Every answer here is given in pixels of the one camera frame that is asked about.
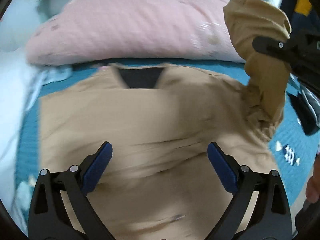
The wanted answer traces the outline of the person's right hand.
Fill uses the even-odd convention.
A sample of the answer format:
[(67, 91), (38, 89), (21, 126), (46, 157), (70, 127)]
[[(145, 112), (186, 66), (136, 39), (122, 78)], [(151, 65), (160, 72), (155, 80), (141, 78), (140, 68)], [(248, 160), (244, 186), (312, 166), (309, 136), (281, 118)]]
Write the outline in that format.
[(319, 200), (320, 195), (320, 156), (317, 155), (314, 165), (313, 165), (313, 174), (308, 180), (306, 186), (306, 199), (308, 202), (315, 204)]

